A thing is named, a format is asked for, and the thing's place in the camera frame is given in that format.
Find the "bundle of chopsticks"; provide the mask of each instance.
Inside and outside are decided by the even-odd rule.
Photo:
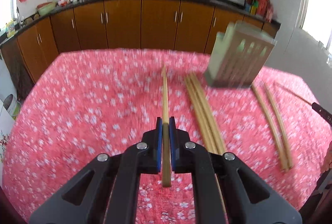
[[[226,152],[225,142],[220,136],[220,130],[196,75],[193,73],[188,75],[185,78],[185,84],[207,151],[219,155],[224,154]]]
[[[263,112],[265,114],[265,117],[268,121],[268,124],[272,130],[272,135],[273,135],[273,139],[274,142],[276,144],[278,153],[279,153],[279,159],[280,159],[280,163],[281,163],[281,168],[283,170],[288,171],[290,168],[293,167],[293,160],[292,160],[292,154],[291,154],[291,147],[289,145],[288,142],[288,137],[287,137],[287,133],[286,133],[286,128],[285,125],[283,123],[283,119],[280,115],[277,103],[272,95],[272,93],[270,92],[268,86],[266,85],[266,83],[264,83],[264,89],[266,92],[266,95],[268,96],[268,100],[272,106],[272,109],[277,117],[277,121],[279,123],[280,126],[280,130],[281,130],[281,138],[282,138],[282,142],[278,133],[278,129],[274,124],[274,121],[272,119],[272,116],[270,115],[270,112],[268,110],[268,107],[266,106],[265,102],[263,101],[263,98],[261,96],[261,94],[258,91],[258,88],[254,85],[251,84],[251,89],[253,90],[259,104],[261,105]]]

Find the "metal bolt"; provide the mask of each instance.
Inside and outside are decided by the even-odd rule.
[[[140,149],[140,150],[147,149],[147,144],[141,142],[141,143],[138,143],[138,144],[136,145],[136,147],[137,147],[137,149]]]
[[[193,142],[186,142],[185,147],[188,148],[188,149],[193,149],[193,148],[196,147],[196,145]]]
[[[234,160],[235,159],[235,155],[233,153],[227,152],[225,154],[225,159],[227,159],[227,160]]]
[[[108,155],[107,154],[99,154],[97,156],[98,161],[107,161]]]

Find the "floral tablecloth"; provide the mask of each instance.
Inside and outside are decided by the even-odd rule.
[[[169,115],[175,117],[177,127],[202,144],[184,85],[185,75],[193,71],[205,87],[228,150],[295,208],[301,208],[315,188],[332,133],[309,105],[273,82],[314,102],[312,92],[300,77],[269,68],[263,68],[255,80],[266,103],[262,81],[269,86],[287,129],[294,167],[285,173],[252,91],[206,87],[203,72],[208,61],[206,55],[173,51],[61,54],[26,99],[7,145],[4,192],[16,210],[28,220],[97,154],[122,153],[155,128],[162,114],[163,65]],[[192,188],[190,174],[173,174],[169,189],[162,188],[160,175],[142,175],[137,223],[195,223]]]

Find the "window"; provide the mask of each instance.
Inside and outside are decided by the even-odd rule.
[[[17,17],[16,0],[0,0],[0,31],[6,23]]]
[[[332,0],[308,0],[302,29],[332,53]]]

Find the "bucket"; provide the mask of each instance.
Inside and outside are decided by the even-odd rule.
[[[16,100],[13,94],[8,95],[8,97],[3,102],[3,106],[6,108],[7,112],[13,119],[16,119],[20,112],[21,104]]]

